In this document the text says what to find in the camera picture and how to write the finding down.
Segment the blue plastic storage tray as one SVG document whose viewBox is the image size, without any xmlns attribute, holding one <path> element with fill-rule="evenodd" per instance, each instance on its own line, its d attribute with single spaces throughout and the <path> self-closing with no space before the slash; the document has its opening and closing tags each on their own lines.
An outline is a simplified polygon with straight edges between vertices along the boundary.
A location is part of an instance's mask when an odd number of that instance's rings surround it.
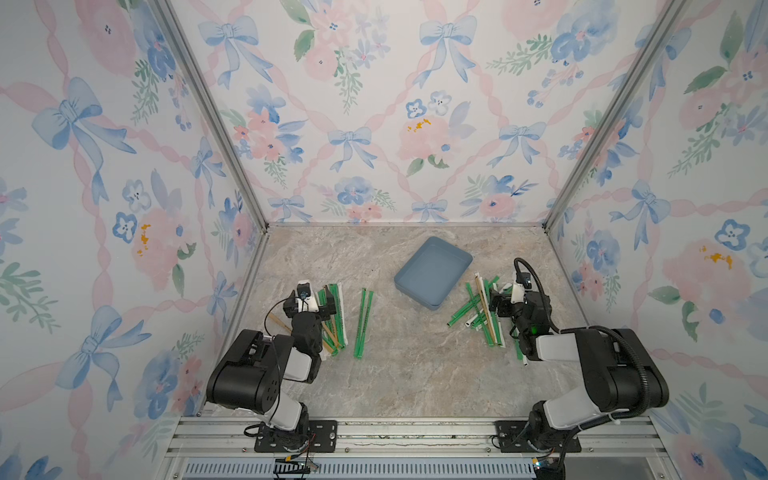
<svg viewBox="0 0 768 480">
<path fill-rule="evenodd" d="M 394 277 L 395 287 L 421 306 L 440 308 L 473 261 L 473 256 L 432 236 Z"/>
</svg>

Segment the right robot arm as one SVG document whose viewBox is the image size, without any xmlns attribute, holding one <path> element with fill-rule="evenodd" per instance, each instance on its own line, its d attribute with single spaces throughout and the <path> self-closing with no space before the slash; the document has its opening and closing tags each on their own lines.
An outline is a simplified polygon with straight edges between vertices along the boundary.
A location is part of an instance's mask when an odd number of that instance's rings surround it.
<svg viewBox="0 0 768 480">
<path fill-rule="evenodd" d="M 510 336 L 524 360 L 574 363 L 581 373 L 569 392 L 535 403 L 525 422 L 498 421 L 502 451 L 576 452 L 568 445 L 576 433 L 667 405 L 669 386 L 635 331 L 596 325 L 556 331 L 549 297 L 537 291 L 518 300 L 493 293 L 490 312 L 512 320 Z"/>
</svg>

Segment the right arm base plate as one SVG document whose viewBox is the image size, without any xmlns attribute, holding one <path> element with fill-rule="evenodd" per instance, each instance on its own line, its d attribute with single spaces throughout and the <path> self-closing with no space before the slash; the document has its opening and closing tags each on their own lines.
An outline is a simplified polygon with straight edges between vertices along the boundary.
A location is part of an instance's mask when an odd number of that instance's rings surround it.
<svg viewBox="0 0 768 480">
<path fill-rule="evenodd" d="M 568 433 L 548 426 L 530 426 L 527 420 L 496 420 L 493 425 L 502 453 L 560 452 Z"/>
</svg>

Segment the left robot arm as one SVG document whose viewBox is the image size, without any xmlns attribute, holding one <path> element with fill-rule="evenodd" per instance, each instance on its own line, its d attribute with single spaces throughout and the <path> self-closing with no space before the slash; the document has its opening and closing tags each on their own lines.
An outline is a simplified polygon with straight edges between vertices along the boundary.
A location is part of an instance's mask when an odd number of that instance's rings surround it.
<svg viewBox="0 0 768 480">
<path fill-rule="evenodd" d="M 299 454 L 335 449 L 334 420 L 309 418 L 308 407 L 282 392 L 285 380 L 311 384 L 319 373 L 322 332 L 337 314 L 336 298 L 325 286 L 314 294 L 303 282 L 278 302 L 291 321 L 289 334 L 242 330 L 211 374 L 206 398 L 232 410 L 247 410 L 258 423 L 244 429 L 257 453 Z"/>
</svg>

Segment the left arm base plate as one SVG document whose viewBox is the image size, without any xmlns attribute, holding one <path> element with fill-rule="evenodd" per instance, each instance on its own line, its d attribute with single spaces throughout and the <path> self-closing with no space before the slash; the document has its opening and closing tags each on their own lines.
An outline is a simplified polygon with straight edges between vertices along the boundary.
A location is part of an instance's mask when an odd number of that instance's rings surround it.
<svg viewBox="0 0 768 480">
<path fill-rule="evenodd" d="M 291 432 L 268 427 L 261 423 L 254 437 L 256 453 L 298 454 L 334 453 L 338 440 L 336 420 L 308 420 L 299 422 Z"/>
</svg>

